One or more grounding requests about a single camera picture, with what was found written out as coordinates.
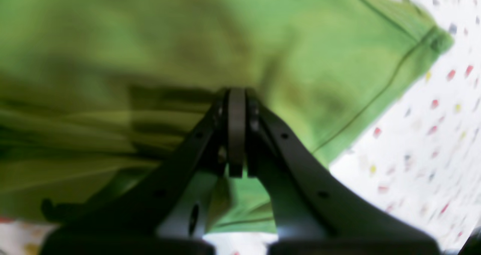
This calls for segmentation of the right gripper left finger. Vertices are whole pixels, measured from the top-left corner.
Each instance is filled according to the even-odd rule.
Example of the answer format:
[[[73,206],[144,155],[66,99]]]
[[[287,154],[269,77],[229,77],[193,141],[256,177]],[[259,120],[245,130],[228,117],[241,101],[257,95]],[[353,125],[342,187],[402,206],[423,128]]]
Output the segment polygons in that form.
[[[222,89],[172,156],[121,197],[48,236],[42,255],[214,255],[203,241],[216,182],[225,173]]]

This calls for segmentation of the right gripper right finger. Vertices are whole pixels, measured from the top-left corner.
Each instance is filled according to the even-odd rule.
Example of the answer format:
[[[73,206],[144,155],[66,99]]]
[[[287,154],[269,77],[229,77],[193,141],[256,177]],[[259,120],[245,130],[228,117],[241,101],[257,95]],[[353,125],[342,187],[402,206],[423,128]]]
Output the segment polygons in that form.
[[[270,196],[278,241],[269,255],[438,255],[436,241],[335,179],[294,132],[246,91],[248,176]]]

